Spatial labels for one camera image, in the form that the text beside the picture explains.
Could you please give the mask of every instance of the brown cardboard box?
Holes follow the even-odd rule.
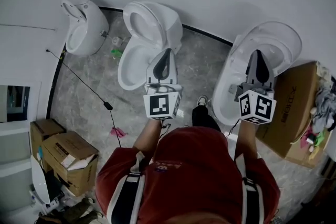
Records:
[[[305,167],[315,167],[322,156],[329,133],[320,151],[313,159],[309,159],[308,146],[300,147],[300,136],[310,123],[310,110],[314,107],[318,86],[316,63],[311,62],[291,68],[279,75],[275,86],[275,108],[273,120],[261,125],[257,137],[279,156],[290,162]]]
[[[56,177],[75,196],[82,195],[94,186],[98,150],[76,132],[53,135],[43,142],[42,149]]]
[[[50,136],[58,133],[64,133],[66,130],[55,120],[39,120],[30,123],[30,141],[32,142],[32,154],[40,163],[45,172],[51,170],[51,167],[44,160],[43,156],[39,161],[37,159],[38,148],[42,146],[42,142]]]

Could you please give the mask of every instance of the pink object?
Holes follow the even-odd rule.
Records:
[[[125,135],[127,135],[128,133],[125,133],[123,130],[121,130],[120,128],[114,128],[112,127],[112,130],[110,132],[111,135],[117,135],[118,137],[124,137]]]
[[[307,145],[310,145],[308,142],[307,142],[307,138],[310,134],[313,134],[315,136],[317,136],[318,134],[314,134],[313,133],[313,130],[311,128],[311,125],[307,128],[306,132],[304,133],[304,135],[302,136],[301,138],[301,141],[300,141],[300,147],[301,148],[304,148],[305,146]]]

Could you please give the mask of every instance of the toilet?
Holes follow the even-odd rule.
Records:
[[[66,38],[67,51],[79,56],[95,54],[109,31],[105,15],[89,0],[84,0],[79,5],[63,0],[61,7],[70,19]]]
[[[240,118],[239,103],[235,101],[237,86],[246,81],[248,62],[256,49],[264,53],[277,76],[298,59],[302,42],[293,28],[277,21],[261,23],[236,37],[212,97],[213,112],[225,125],[235,125]]]
[[[134,90],[146,82],[148,65],[162,50],[181,48],[182,24],[176,11],[154,2],[131,2],[123,18],[132,37],[118,66],[118,82]]]

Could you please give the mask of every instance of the black pants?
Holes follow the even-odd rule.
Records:
[[[193,126],[209,127],[221,132],[216,121],[208,114],[208,109],[204,105],[198,105],[193,110]]]

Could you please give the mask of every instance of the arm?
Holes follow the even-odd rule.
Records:
[[[247,178],[261,187],[264,200],[264,223],[269,223],[278,207],[280,190],[263,159],[258,159],[256,125],[242,121],[238,133],[235,159],[244,155]]]
[[[149,119],[134,143],[133,148],[140,150],[146,158],[151,159],[156,150],[161,129],[161,121]]]
[[[245,158],[258,158],[256,144],[256,126],[247,121],[241,121],[236,145],[235,159],[244,155]]]

